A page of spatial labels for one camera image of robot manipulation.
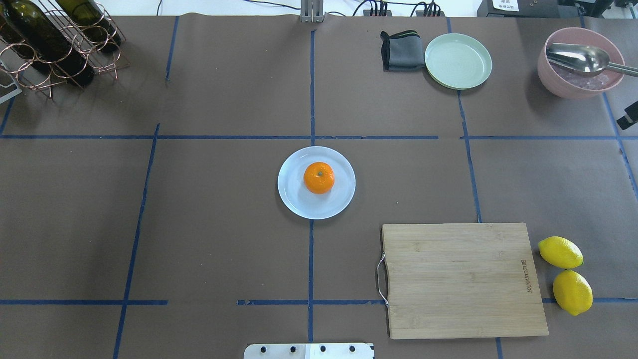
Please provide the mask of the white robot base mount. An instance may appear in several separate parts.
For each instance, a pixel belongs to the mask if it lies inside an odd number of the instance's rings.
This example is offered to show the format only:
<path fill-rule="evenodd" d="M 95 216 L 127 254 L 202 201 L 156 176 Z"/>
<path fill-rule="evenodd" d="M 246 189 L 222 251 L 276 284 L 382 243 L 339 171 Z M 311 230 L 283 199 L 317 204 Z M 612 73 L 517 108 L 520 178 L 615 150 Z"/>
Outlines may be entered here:
<path fill-rule="evenodd" d="M 287 343 L 253 344 L 244 359 L 374 359 L 374 345 L 369 343 Z"/>

